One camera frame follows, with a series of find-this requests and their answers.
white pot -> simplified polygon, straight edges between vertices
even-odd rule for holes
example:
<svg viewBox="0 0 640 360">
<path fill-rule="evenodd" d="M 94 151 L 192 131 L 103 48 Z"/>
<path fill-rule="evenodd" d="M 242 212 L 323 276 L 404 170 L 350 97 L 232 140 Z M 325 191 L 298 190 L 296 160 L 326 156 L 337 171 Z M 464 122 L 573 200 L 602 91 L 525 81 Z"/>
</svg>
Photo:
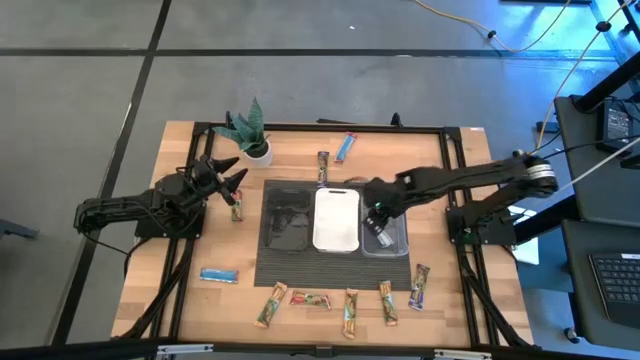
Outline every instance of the white pot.
<svg viewBox="0 0 640 360">
<path fill-rule="evenodd" d="M 269 140 L 267 140 L 267 145 L 269 149 L 264 155 L 262 155 L 259 158 L 254 158 L 249 156 L 247 153 L 244 153 L 244 155 L 247 157 L 247 159 L 249 160 L 251 165 L 253 165 L 253 167 L 265 168 L 271 165 L 271 161 L 273 160 L 273 149 L 271 148 L 271 143 L 269 142 Z"/>
</svg>

black keyboard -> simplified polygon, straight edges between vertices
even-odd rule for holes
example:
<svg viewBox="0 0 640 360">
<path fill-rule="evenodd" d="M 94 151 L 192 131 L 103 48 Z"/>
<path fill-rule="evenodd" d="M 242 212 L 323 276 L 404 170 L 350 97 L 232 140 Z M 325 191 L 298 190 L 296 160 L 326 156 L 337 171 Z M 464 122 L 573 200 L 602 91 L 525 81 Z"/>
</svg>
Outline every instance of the black keyboard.
<svg viewBox="0 0 640 360">
<path fill-rule="evenodd" d="M 640 254 L 591 254 L 609 320 L 640 329 Z"/>
</svg>

clear plastic container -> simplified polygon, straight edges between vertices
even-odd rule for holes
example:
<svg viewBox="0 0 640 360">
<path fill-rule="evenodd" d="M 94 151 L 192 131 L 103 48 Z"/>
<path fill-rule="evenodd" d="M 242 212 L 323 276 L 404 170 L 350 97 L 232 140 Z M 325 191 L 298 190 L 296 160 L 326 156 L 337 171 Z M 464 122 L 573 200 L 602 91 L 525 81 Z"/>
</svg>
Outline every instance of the clear plastic container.
<svg viewBox="0 0 640 360">
<path fill-rule="evenodd" d="M 363 219 L 369 213 L 369 209 L 364 207 L 362 211 Z M 407 242 L 407 220 L 405 214 L 395 219 L 389 219 L 384 232 L 391 239 L 389 246 L 383 246 L 378 237 L 362 225 L 362 254 L 367 257 L 395 258 L 405 256 L 409 253 L 409 243 Z"/>
</svg>

succulent plant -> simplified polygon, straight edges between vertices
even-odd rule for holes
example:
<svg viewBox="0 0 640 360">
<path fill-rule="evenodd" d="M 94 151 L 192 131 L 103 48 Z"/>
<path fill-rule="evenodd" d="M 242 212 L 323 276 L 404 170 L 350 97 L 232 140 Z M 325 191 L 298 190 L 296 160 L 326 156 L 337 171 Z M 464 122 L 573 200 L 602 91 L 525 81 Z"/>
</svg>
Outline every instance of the succulent plant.
<svg viewBox="0 0 640 360">
<path fill-rule="evenodd" d="M 258 100 L 253 98 L 251 109 L 249 109 L 249 119 L 245 119 L 242 114 L 231 115 L 231 122 L 235 130 L 226 127 L 215 127 L 213 130 L 228 139 L 235 141 L 240 150 L 253 158 L 263 156 L 269 149 L 269 145 L 264 136 L 264 123 L 262 121 L 262 109 Z"/>
</svg>

yellow cable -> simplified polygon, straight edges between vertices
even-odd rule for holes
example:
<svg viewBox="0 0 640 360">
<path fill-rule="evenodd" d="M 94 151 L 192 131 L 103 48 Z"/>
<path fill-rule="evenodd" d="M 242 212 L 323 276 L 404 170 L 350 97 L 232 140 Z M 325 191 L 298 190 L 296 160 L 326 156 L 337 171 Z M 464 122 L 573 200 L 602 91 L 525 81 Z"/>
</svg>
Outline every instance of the yellow cable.
<svg viewBox="0 0 640 360">
<path fill-rule="evenodd" d="M 611 19 L 613 19 L 613 17 L 616 16 L 620 12 L 620 10 L 624 9 L 625 6 L 629 5 L 633 1 L 634 0 L 628 0 L 624 4 L 620 5 L 620 7 L 618 9 L 616 9 L 616 11 L 614 11 L 613 14 L 611 14 L 611 16 L 609 16 L 609 19 L 607 19 L 606 22 L 610 22 Z M 573 65 L 573 67 L 571 68 L 571 70 L 569 71 L 567 76 L 564 78 L 564 80 L 560 84 L 560 87 L 558 88 L 558 91 L 556 91 L 556 94 L 553 96 L 553 99 L 551 100 L 551 103 L 549 104 L 549 108 L 547 109 L 547 115 L 544 117 L 544 122 L 542 123 L 542 128 L 540 129 L 540 136 L 538 137 L 538 143 L 536 144 L 536 149 L 531 154 L 536 153 L 538 151 L 538 149 L 540 149 L 540 146 L 542 145 L 542 137 L 544 136 L 544 129 L 547 126 L 547 122 L 549 122 L 549 117 L 551 116 L 551 110 L 553 110 L 553 100 L 555 100 L 555 98 L 558 97 L 558 95 L 560 94 L 560 90 L 562 90 L 562 88 L 564 87 L 564 84 L 569 79 L 569 76 L 571 76 L 571 74 L 573 74 L 573 71 L 578 67 L 578 64 L 580 64 L 580 61 L 582 61 L 582 59 L 584 58 L 584 55 L 587 53 L 587 50 L 589 50 L 589 48 L 596 41 L 598 36 L 600 36 L 600 31 L 598 31 L 598 33 L 596 33 L 596 35 L 593 37 L 593 39 L 591 39 L 591 41 L 589 42 L 587 47 L 584 49 L 582 54 L 580 54 L 580 57 L 578 58 L 578 61 L 576 61 L 576 63 Z"/>
<path fill-rule="evenodd" d="M 442 12 L 442 11 L 440 11 L 440 10 L 436 10 L 436 9 L 432 8 L 431 6 L 429 6 L 429 5 L 426 5 L 425 3 L 423 3 L 423 2 L 422 2 L 422 1 L 420 1 L 420 0 L 414 0 L 414 1 L 415 1 L 418 5 L 422 6 L 423 8 L 425 8 L 425 9 L 427 9 L 427 10 L 429 10 L 429 11 L 431 11 L 431 12 L 433 12 L 433 13 L 437 14 L 437 15 L 444 16 L 444 17 L 449 18 L 449 19 L 453 19 L 453 20 L 461 21 L 461 22 L 463 22 L 463 23 L 467 23 L 467 24 L 475 25 L 475 26 L 477 26 L 477 27 L 479 27 L 479 28 L 481 28 L 481 29 L 485 30 L 487 33 L 490 33 L 490 32 L 491 32 L 491 30 L 490 30 L 488 27 L 486 27 L 486 26 L 484 26 L 484 25 L 480 24 L 480 23 L 479 23 L 479 22 L 477 22 L 477 21 L 473 21 L 473 20 L 471 20 L 471 19 L 463 18 L 463 17 L 460 17 L 460 16 L 455 16 L 455 15 L 447 14 L 447 13 Z M 543 32 L 542 32 L 542 34 L 541 34 L 541 35 L 540 35 L 540 36 L 539 36 L 539 37 L 538 37 L 534 42 L 532 42 L 531 44 L 529 44 L 528 46 L 526 46 L 526 47 L 524 47 L 524 48 L 522 48 L 522 49 L 512 49 L 512 48 L 508 47 L 507 45 L 505 45 L 505 44 L 500 40 L 500 38 L 498 38 L 498 35 L 494 35 L 491 39 L 495 39 L 495 40 L 496 40 L 496 42 L 497 42 L 498 44 L 500 44 L 500 46 L 502 46 L 502 47 L 503 47 L 505 50 L 507 50 L 508 52 L 512 52 L 512 53 L 519 53 L 519 52 L 523 52 L 523 51 L 529 50 L 533 45 L 537 44 L 540 40 L 542 40 L 542 38 L 543 38 L 545 35 L 547 35 L 547 33 L 549 32 L 549 30 L 551 30 L 551 28 L 553 27 L 553 25 L 555 25 L 555 23 L 558 21 L 558 19 L 560 19 L 560 16 L 561 16 L 561 15 L 562 15 L 562 13 L 567 9 L 567 6 L 569 6 L 569 4 L 570 4 L 570 3 L 571 3 L 571 0 L 567 0 L 567 2 L 566 2 L 566 3 L 564 3 L 564 6 L 562 7 L 562 10 L 560 10 L 560 12 L 558 13 L 558 16 L 556 16 L 556 18 L 551 22 L 551 24 L 549 25 L 549 27 L 547 27 L 547 29 L 546 29 L 545 31 L 543 31 Z"/>
</svg>

